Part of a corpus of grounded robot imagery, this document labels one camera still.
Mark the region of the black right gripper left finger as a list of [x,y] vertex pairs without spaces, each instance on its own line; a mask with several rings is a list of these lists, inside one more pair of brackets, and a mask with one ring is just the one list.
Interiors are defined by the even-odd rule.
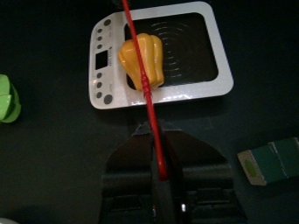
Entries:
[[145,122],[107,160],[99,224],[153,224],[151,161],[153,135]]

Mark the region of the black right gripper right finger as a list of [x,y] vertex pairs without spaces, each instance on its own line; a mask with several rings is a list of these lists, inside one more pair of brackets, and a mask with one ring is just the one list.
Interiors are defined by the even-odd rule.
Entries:
[[226,157],[171,124],[162,132],[178,224],[248,224]]

